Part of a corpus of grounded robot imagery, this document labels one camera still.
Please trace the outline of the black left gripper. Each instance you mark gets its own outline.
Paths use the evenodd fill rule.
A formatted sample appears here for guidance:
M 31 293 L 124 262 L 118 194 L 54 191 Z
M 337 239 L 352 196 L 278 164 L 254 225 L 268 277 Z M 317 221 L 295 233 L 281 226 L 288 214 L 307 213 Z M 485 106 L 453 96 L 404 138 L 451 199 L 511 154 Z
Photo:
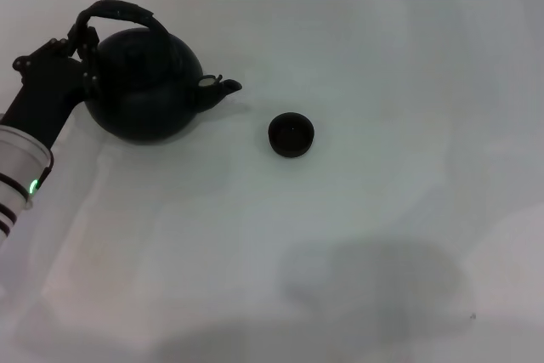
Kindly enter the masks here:
M 13 68 L 21 75 L 22 87 L 3 115 L 2 125 L 29 134 L 49 149 L 85 93 L 89 98 L 100 96 L 99 37 L 88 25 L 98 16 L 96 9 L 82 11 L 67 40 L 52 39 L 15 59 Z M 74 54 L 82 63 L 72 58 Z

